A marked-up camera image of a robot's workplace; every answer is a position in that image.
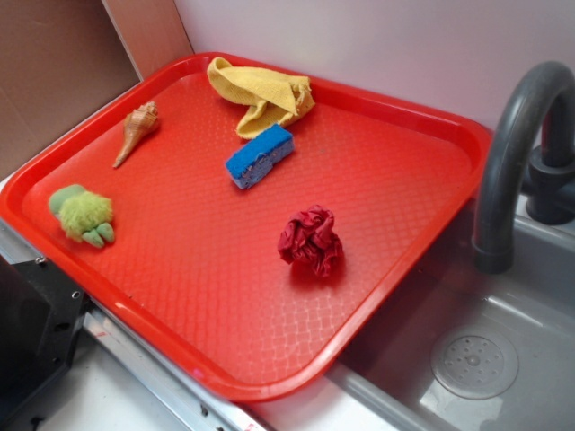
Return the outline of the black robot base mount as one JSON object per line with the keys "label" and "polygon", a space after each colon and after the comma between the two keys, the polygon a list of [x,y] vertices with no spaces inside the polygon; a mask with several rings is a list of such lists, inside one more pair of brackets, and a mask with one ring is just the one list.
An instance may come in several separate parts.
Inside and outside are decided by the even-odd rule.
{"label": "black robot base mount", "polygon": [[85,304],[53,262],[1,260],[1,427],[71,368]]}

